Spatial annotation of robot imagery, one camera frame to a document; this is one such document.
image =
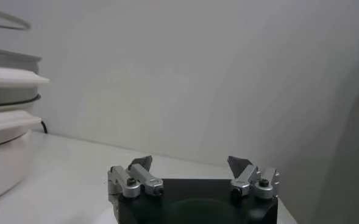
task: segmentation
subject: screw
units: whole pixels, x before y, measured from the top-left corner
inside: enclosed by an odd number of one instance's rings
[[[158,187],[158,188],[155,188],[155,189],[154,189],[154,194],[155,194],[156,196],[162,196],[163,193],[164,193],[164,190],[163,190],[163,188],[161,188],[161,187]]]
[[[231,196],[232,196],[232,198],[235,199],[235,200],[241,198],[241,190],[238,189],[238,188],[234,188],[234,189],[231,191]]]
[[[261,186],[261,187],[268,187],[268,186],[269,186],[269,181],[266,180],[266,179],[261,179],[261,180],[259,181],[259,186]]]
[[[136,179],[134,179],[133,177],[128,178],[128,180],[126,180],[126,185],[127,186],[131,186],[131,185],[133,185],[135,183],[136,183]]]

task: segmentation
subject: white table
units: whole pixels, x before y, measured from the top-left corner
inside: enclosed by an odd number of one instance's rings
[[[32,133],[37,148],[30,175],[0,197],[0,224],[92,224],[112,205],[107,171],[147,154],[102,144]],[[228,167],[154,156],[151,172],[170,178],[231,178]],[[279,204],[279,223],[295,224]]]

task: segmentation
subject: plastic lid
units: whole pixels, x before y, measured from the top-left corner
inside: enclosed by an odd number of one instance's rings
[[[49,79],[32,71],[0,67],[0,87],[27,87],[45,83],[49,83]]]
[[[38,124],[41,118],[23,110],[0,112],[0,130]]]

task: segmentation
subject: black cable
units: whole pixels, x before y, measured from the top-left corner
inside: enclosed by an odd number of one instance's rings
[[[41,121],[41,125],[43,126],[44,133],[47,134],[47,133],[48,133],[48,129],[46,128],[45,122]]]

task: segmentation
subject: white bowl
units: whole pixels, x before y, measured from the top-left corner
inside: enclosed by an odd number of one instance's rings
[[[19,138],[0,145],[0,195],[19,183],[29,171],[32,148],[30,130]]]

